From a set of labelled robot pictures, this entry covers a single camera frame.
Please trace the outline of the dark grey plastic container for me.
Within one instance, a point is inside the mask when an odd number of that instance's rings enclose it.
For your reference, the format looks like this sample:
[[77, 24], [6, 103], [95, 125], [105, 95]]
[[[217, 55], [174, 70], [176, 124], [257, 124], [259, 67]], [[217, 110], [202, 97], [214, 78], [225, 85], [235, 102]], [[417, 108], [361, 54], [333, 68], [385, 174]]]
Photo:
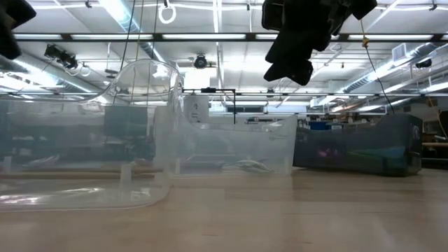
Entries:
[[328, 170], [352, 171], [317, 167], [312, 159], [322, 148], [406, 148], [406, 163], [401, 168], [389, 167], [383, 171], [353, 171], [382, 176], [413, 176], [421, 171], [422, 119], [401, 113], [386, 115], [374, 125], [330, 130], [297, 128], [293, 166]]

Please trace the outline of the silver air duct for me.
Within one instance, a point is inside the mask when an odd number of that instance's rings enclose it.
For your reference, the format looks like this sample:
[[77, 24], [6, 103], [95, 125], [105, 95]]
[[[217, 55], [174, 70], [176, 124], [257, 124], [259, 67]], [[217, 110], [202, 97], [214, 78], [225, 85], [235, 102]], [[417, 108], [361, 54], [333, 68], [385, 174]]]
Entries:
[[[399, 68], [406, 67], [411, 64], [416, 64], [431, 58], [437, 51], [448, 46], [448, 43], [406, 43], [407, 44], [407, 58], [398, 62], [392, 60], [392, 56], [386, 58], [376, 64], [375, 69], [379, 78], [385, 77]], [[368, 68], [361, 75], [355, 76], [338, 90], [339, 93], [350, 93], [364, 85], [370, 84], [376, 81], [374, 72], [369, 63]]]
[[[144, 33], [143, 19], [145, 0], [98, 0], [99, 5], [118, 23], [127, 34]], [[155, 42], [137, 42], [138, 49], [151, 59], [173, 66], [173, 62], [163, 56], [156, 48]]]

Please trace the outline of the clear plastic container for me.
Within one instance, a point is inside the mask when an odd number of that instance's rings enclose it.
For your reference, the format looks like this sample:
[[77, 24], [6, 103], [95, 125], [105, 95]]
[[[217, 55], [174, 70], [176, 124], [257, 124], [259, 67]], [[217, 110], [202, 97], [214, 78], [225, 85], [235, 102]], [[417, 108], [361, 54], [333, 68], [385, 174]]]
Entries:
[[[191, 123], [171, 109], [157, 126], [157, 154], [171, 174], [286, 174], [291, 173], [297, 118], [264, 125]], [[239, 160], [259, 161], [274, 173], [228, 171], [223, 165]]]
[[[0, 171], [121, 169], [121, 173], [0, 175], [4, 211], [145, 207], [170, 181], [158, 157], [158, 125], [172, 109], [178, 70], [154, 59], [125, 66], [103, 92], [0, 97]], [[51, 167], [27, 167], [59, 155]], [[162, 169], [134, 174], [131, 169]]]

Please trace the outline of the white vent box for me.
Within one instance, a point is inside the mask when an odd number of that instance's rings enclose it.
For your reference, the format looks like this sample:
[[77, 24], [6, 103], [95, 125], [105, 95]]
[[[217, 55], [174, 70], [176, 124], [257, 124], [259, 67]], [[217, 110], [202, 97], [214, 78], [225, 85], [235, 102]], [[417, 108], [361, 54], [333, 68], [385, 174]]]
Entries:
[[391, 51], [392, 53], [392, 60], [394, 62], [398, 62], [400, 60], [407, 58], [407, 44], [401, 43], [400, 45], [397, 45], [394, 47]]

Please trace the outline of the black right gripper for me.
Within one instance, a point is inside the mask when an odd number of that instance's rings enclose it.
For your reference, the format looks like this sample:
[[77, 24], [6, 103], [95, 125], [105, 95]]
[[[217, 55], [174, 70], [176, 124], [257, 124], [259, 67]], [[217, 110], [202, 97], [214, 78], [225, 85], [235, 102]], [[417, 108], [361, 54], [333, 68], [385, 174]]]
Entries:
[[[308, 84], [314, 70], [308, 61], [312, 50], [326, 49], [349, 16], [347, 0], [265, 0], [262, 27], [277, 31], [278, 35], [265, 56], [273, 64], [264, 79], [289, 78], [301, 86]], [[302, 60], [278, 62], [289, 57]]]

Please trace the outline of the long linear ceiling light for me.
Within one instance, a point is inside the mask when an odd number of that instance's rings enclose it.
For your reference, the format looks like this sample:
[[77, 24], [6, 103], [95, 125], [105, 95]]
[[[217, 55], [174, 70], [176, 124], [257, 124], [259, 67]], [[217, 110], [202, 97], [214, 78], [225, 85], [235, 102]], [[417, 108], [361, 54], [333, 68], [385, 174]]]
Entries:
[[[182, 41], [214, 41], [214, 42], [272, 42], [277, 38], [273, 33], [194, 33], [194, 34], [33, 34], [16, 33], [18, 41], [60, 41], [60, 42], [182, 42]], [[448, 34], [338, 34], [331, 37], [332, 42], [354, 43], [368, 38], [373, 43], [416, 43], [435, 42], [448, 43]]]
[[206, 95], [206, 96], [241, 96], [241, 97], [448, 97], [448, 93], [318, 93], [318, 92], [280, 92], [280, 93], [263, 93], [263, 92], [184, 92], [183, 95]]

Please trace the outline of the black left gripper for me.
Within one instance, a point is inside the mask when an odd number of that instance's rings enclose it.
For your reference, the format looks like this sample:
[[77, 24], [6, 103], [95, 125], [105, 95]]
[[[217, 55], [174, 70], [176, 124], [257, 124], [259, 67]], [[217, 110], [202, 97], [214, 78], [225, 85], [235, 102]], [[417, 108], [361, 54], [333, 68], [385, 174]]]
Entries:
[[0, 55], [14, 60], [22, 51], [13, 30], [36, 17], [36, 11], [26, 0], [0, 0]]

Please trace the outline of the white pillar with label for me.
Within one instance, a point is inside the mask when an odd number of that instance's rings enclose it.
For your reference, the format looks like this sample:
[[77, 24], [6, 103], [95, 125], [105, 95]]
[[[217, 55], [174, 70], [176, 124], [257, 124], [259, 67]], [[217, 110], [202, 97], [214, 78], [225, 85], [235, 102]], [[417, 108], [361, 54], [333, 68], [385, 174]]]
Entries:
[[186, 97], [184, 113], [190, 123], [205, 123], [209, 119], [209, 97], [201, 95]]

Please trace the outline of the silver spoon purple handle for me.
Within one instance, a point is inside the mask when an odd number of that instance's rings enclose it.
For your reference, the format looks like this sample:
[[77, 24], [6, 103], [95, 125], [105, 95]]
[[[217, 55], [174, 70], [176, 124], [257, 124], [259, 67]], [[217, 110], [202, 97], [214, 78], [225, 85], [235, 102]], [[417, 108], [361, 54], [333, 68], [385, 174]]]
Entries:
[[27, 167], [51, 167], [59, 161], [59, 155], [52, 155], [37, 160], [32, 160], [26, 164]]
[[246, 173], [274, 173], [273, 169], [255, 160], [239, 160], [230, 164], [224, 164], [222, 169]]

